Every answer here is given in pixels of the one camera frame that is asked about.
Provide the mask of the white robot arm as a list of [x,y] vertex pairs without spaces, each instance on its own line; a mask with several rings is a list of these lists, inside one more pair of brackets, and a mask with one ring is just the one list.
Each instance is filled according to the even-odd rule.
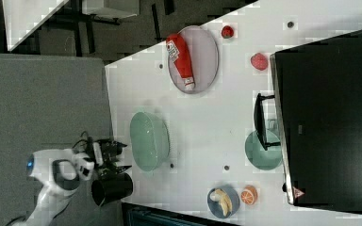
[[29,177],[39,181],[42,189],[33,212],[18,217],[6,226],[49,226],[64,212],[83,181],[92,181],[91,195],[98,206],[118,201],[133,193],[127,166],[115,164],[122,153],[121,142],[86,137],[82,147],[36,151],[27,160]]

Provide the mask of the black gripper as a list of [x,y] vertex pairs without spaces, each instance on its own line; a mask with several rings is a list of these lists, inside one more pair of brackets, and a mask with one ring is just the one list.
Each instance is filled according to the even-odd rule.
[[130,166],[115,167],[111,160],[111,156],[120,155],[126,144],[110,139],[87,138],[86,154],[94,162],[94,169],[102,178],[114,177],[118,174],[126,172]]

